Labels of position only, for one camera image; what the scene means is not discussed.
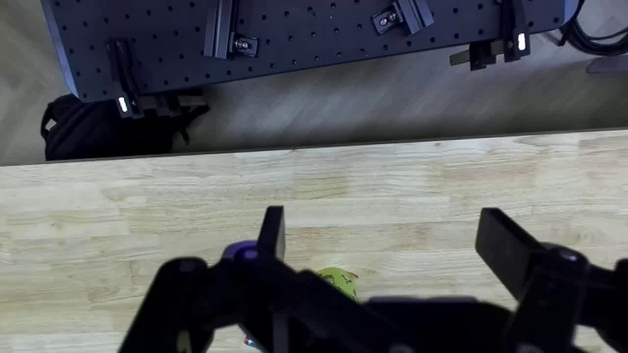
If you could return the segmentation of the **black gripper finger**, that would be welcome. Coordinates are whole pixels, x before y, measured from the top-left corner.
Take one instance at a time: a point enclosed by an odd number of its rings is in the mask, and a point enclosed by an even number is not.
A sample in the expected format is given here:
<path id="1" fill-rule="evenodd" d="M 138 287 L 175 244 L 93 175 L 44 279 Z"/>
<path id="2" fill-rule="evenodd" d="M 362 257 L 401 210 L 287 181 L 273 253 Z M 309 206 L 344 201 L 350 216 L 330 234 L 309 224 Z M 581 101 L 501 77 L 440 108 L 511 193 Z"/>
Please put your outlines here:
<path id="1" fill-rule="evenodd" d="M 546 248 L 501 208 L 481 210 L 475 252 L 519 303 L 538 295 Z"/>

